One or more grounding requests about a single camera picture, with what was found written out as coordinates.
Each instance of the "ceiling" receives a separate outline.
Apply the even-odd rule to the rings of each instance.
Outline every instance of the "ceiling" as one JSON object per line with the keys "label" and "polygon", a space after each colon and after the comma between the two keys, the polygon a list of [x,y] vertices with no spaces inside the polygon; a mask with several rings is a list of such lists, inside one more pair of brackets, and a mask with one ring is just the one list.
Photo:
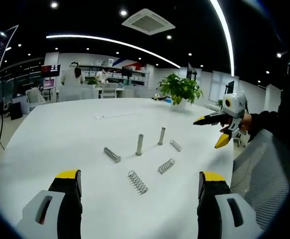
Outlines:
{"label": "ceiling", "polygon": [[[6,52],[3,67],[36,57],[46,52],[84,52],[119,56],[160,68],[173,65],[139,50],[92,39],[46,39],[51,34],[80,34],[110,38],[154,52],[180,66],[203,65],[204,71],[230,73],[230,60],[221,23],[210,0],[56,0],[57,9],[49,0],[16,0],[0,3],[0,30],[14,25],[19,28]],[[254,85],[284,85],[283,77],[290,60],[290,1],[218,0],[231,34],[235,75]],[[146,35],[122,26],[128,16],[148,8],[176,28],[155,35]],[[286,52],[281,59],[278,52]]]}

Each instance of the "white pot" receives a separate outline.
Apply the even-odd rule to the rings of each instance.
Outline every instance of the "white pot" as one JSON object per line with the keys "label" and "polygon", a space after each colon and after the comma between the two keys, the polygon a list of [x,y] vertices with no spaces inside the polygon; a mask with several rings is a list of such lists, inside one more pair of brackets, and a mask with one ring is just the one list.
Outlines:
{"label": "white pot", "polygon": [[173,101],[171,101],[171,110],[177,111],[177,112],[184,112],[186,109],[187,101],[185,99],[182,99],[180,101],[180,104],[174,105]]}

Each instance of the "potted plant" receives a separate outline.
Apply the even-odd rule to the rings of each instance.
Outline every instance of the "potted plant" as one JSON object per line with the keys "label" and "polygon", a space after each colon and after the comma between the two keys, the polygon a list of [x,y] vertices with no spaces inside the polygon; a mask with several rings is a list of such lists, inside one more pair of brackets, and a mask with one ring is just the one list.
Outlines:
{"label": "potted plant", "polygon": [[183,111],[187,101],[192,104],[196,98],[203,96],[196,81],[180,78],[174,73],[159,82],[159,86],[164,96],[171,95],[172,107],[177,111]]}
{"label": "potted plant", "polygon": [[217,103],[215,103],[215,105],[216,105],[216,106],[219,106],[219,107],[222,109],[222,102],[223,102],[223,100],[220,99],[220,100],[218,100]]}
{"label": "potted plant", "polygon": [[89,78],[89,80],[87,81],[88,85],[96,85],[97,84],[97,80],[95,77],[91,77]]}

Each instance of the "metal rod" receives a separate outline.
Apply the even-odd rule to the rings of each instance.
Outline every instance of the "metal rod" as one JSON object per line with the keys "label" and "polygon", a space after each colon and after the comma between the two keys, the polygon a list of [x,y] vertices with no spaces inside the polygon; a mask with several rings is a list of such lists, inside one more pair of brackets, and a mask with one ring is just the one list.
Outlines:
{"label": "metal rod", "polygon": [[138,136],[138,144],[137,144],[137,151],[136,151],[137,156],[141,155],[141,147],[143,146],[143,138],[144,138],[143,134],[140,134]]}
{"label": "metal rod", "polygon": [[165,131],[166,128],[161,128],[161,133],[160,133],[160,138],[159,138],[159,142],[158,145],[163,145],[163,140],[164,140],[164,136],[165,136]]}
{"label": "metal rod", "polygon": [[113,151],[111,151],[109,148],[105,147],[104,148],[104,152],[109,156],[111,157],[115,163],[119,163],[120,162],[120,159],[121,157],[120,156],[117,156]]}

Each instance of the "compression spring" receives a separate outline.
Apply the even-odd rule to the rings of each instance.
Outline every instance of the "compression spring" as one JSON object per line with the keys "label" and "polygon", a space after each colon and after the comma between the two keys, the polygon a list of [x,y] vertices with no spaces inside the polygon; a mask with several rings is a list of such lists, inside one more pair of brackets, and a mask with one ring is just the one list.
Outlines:
{"label": "compression spring", "polygon": [[178,151],[180,152],[182,150],[181,146],[177,144],[173,139],[170,140],[170,144]]}
{"label": "compression spring", "polygon": [[128,178],[133,183],[133,185],[136,187],[136,189],[140,192],[140,194],[143,194],[148,191],[148,188],[146,185],[141,181],[141,179],[137,176],[135,171],[130,171],[128,173]]}
{"label": "compression spring", "polygon": [[160,172],[161,174],[163,174],[164,172],[166,172],[169,168],[171,168],[174,164],[175,164],[175,160],[173,158],[171,158],[170,160],[168,160],[166,163],[164,163],[163,165],[161,165],[158,168],[158,172]]}

